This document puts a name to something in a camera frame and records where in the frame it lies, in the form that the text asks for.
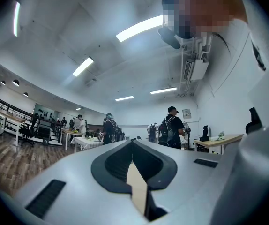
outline wooden table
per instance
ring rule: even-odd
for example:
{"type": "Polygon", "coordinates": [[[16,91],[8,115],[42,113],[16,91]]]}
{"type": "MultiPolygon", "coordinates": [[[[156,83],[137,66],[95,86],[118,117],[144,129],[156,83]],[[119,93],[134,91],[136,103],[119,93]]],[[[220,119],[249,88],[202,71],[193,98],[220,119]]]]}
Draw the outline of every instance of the wooden table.
{"type": "Polygon", "coordinates": [[[72,132],[69,129],[62,129],[61,131],[62,131],[62,133],[65,133],[66,134],[66,146],[65,146],[65,150],[67,150],[68,137],[69,137],[69,135],[72,134],[72,135],[82,136],[82,137],[85,135],[84,133],[75,133],[75,132],[72,132]]]}
{"type": "MultiPolygon", "coordinates": [[[[14,117],[14,115],[11,112],[8,112],[8,111],[2,110],[2,109],[0,109],[0,116],[7,118],[8,120],[14,122],[17,125],[15,145],[16,145],[16,147],[18,147],[19,127],[20,127],[21,123],[25,124],[26,119],[14,117]]],[[[1,123],[3,125],[3,130],[4,130],[6,124],[5,123],[3,124],[3,121],[5,121],[5,120],[1,121],[1,123]]]]}
{"type": "Polygon", "coordinates": [[[225,135],[224,140],[219,140],[219,141],[206,141],[206,142],[201,142],[199,140],[194,140],[195,142],[195,152],[197,152],[197,144],[201,145],[203,147],[206,147],[209,149],[209,153],[212,153],[212,148],[213,147],[221,147],[221,154],[224,153],[224,146],[227,144],[230,144],[232,142],[238,142],[242,139],[244,134],[238,134],[238,135],[225,135]]]}

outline fluorescent light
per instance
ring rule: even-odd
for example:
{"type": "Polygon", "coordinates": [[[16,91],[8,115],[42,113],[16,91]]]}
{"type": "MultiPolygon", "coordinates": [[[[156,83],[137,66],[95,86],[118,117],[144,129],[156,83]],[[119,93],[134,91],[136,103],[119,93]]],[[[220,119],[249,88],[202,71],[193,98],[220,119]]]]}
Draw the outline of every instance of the fluorescent light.
{"type": "Polygon", "coordinates": [[[119,98],[119,99],[116,99],[116,101],[122,101],[126,99],[131,99],[131,98],[134,98],[134,96],[119,98]]]}
{"type": "Polygon", "coordinates": [[[19,17],[19,10],[20,10],[20,3],[17,2],[16,9],[15,9],[15,15],[14,15],[14,35],[18,36],[18,17],[19,17]]]}
{"type": "Polygon", "coordinates": [[[156,94],[156,93],[169,92],[169,91],[175,91],[175,90],[177,90],[177,87],[175,87],[175,88],[167,88],[167,89],[158,90],[158,91],[154,91],[154,92],[150,92],[150,93],[151,94],[156,94]]]}
{"type": "Polygon", "coordinates": [[[148,20],[145,20],[143,22],[140,22],[130,28],[127,28],[123,32],[119,33],[116,37],[119,39],[120,42],[125,41],[126,39],[137,35],[141,32],[144,32],[148,29],[155,28],[158,26],[163,25],[163,15],[150,18],[148,20]]]}
{"type": "Polygon", "coordinates": [[[73,72],[73,75],[77,77],[80,73],[82,73],[83,70],[85,70],[89,65],[91,65],[94,62],[94,60],[90,57],[88,57],[75,72],[73,72]]]}

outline white tablecloth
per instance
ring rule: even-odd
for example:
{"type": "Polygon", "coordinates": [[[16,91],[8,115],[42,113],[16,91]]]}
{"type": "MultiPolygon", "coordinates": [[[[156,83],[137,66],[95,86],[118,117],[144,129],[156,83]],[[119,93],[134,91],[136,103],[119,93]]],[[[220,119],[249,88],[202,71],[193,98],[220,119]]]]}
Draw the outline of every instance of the white tablecloth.
{"type": "Polygon", "coordinates": [[[91,149],[95,147],[99,147],[103,144],[103,142],[99,142],[97,138],[93,138],[93,140],[88,140],[84,137],[75,137],[74,141],[76,144],[80,145],[80,149],[91,149]]]}

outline black t-shirt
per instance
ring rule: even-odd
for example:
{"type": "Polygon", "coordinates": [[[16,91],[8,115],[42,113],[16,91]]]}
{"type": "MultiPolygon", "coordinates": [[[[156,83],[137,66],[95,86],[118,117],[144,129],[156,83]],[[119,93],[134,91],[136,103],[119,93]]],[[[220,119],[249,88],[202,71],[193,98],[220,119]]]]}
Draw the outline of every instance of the black t-shirt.
{"type": "MultiPolygon", "coordinates": [[[[172,117],[172,114],[168,114],[168,116],[166,117],[166,121],[168,121],[170,118],[172,117]]],[[[183,129],[184,126],[183,126],[183,123],[181,121],[180,118],[178,117],[175,117],[173,118],[171,121],[171,126],[172,126],[172,130],[173,130],[173,133],[174,133],[174,136],[173,136],[173,141],[171,141],[171,143],[179,143],[180,142],[180,136],[179,136],[179,133],[178,133],[178,129],[183,129]]]]}
{"type": "Polygon", "coordinates": [[[103,138],[103,144],[112,143],[112,135],[115,133],[114,131],[115,125],[116,125],[116,122],[113,120],[109,120],[104,124],[103,132],[106,132],[106,135],[103,138]]]}

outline backpack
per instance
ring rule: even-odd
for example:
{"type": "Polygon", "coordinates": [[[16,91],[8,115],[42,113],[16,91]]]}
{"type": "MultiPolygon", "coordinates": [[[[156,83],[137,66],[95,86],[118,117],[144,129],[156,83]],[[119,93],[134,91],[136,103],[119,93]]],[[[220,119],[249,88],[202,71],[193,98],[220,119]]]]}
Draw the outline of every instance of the backpack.
{"type": "Polygon", "coordinates": [[[113,133],[110,135],[109,134],[109,136],[110,136],[110,140],[111,140],[111,142],[113,143],[115,143],[115,142],[117,142],[118,141],[118,137],[117,137],[117,133],[118,133],[118,125],[117,125],[117,123],[115,122],[115,121],[112,121],[112,120],[108,120],[110,123],[112,123],[112,125],[113,125],[113,133]]]}
{"type": "Polygon", "coordinates": [[[150,129],[149,129],[149,134],[150,135],[155,135],[157,128],[155,127],[155,125],[151,125],[150,129]]]}
{"type": "Polygon", "coordinates": [[[169,120],[164,119],[161,125],[158,128],[158,144],[165,143],[169,144],[169,142],[173,139],[174,133],[172,130],[171,121],[176,118],[172,116],[169,120]]]}

